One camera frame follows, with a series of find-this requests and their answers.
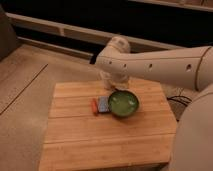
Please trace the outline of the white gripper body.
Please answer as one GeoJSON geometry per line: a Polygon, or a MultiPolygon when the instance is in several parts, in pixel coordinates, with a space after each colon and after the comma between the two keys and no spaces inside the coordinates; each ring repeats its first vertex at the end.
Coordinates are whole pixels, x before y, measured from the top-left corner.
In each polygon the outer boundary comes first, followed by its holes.
{"type": "Polygon", "coordinates": [[[104,88],[107,90],[129,88],[129,77],[126,75],[101,71],[100,76],[103,81],[104,88]]]}

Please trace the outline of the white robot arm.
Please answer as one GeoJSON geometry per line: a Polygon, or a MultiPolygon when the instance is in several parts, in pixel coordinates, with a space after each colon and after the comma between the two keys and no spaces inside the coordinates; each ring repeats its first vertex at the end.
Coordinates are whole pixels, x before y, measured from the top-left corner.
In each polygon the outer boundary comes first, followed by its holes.
{"type": "Polygon", "coordinates": [[[114,37],[95,65],[116,82],[125,75],[197,91],[178,122],[163,171],[213,171],[213,46],[132,53],[126,39],[114,37]]]}

